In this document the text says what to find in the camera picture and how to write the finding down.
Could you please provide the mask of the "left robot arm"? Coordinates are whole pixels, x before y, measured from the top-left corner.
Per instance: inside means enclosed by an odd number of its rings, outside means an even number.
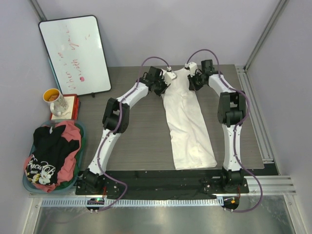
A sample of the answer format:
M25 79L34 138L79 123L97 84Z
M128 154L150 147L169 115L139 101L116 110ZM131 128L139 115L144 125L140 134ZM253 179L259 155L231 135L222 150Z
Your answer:
M82 174L77 192L98 194L103 190L108 160L117 140L128 128L131 108L150 92L158 96L164 94L176 78L170 66L165 70L151 66L129 91L108 99L102 119L102 137L92 162Z

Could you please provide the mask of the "white robot-print t-shirt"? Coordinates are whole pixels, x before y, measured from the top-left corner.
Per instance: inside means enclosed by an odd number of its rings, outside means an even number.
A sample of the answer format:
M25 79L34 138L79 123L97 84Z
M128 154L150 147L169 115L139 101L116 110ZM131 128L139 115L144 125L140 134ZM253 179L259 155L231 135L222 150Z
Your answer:
M186 69L162 94L176 170L213 168L217 165L209 133Z

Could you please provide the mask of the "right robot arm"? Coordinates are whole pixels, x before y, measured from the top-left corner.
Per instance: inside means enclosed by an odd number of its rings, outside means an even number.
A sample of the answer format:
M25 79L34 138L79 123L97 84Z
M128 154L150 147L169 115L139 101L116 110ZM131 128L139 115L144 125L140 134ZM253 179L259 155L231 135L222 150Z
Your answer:
M219 96L217 119L223 129L225 151L217 185L224 193L248 193L240 161L240 135L246 117L245 93L233 88L220 71L215 70L211 59L202 61L200 69L194 62L185 64L184 68L189 70L187 77L190 90L198 91L208 85Z

